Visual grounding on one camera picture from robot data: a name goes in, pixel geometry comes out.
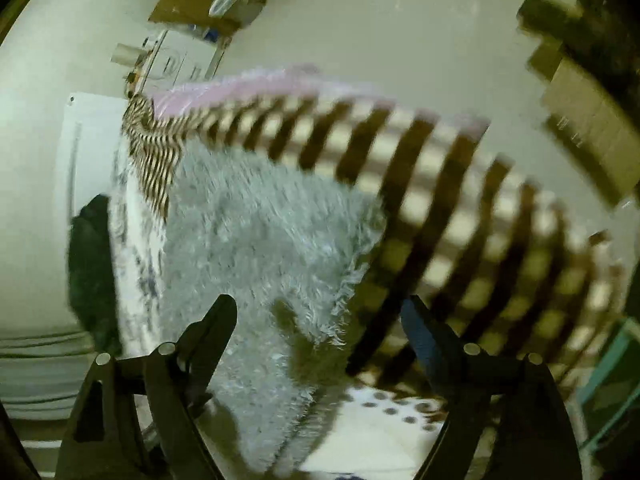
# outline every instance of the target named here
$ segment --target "gray cloth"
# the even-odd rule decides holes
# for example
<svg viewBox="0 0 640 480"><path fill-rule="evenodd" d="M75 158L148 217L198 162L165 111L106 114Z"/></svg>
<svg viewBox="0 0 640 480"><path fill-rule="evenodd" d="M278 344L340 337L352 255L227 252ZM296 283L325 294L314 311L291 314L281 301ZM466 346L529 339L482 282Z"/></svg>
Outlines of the gray cloth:
<svg viewBox="0 0 640 480"><path fill-rule="evenodd" d="M176 340L219 294L238 326L210 387L255 472L286 476L321 436L360 335L348 301L384 229L374 196L239 148L187 143L169 191L159 307Z"/></svg>

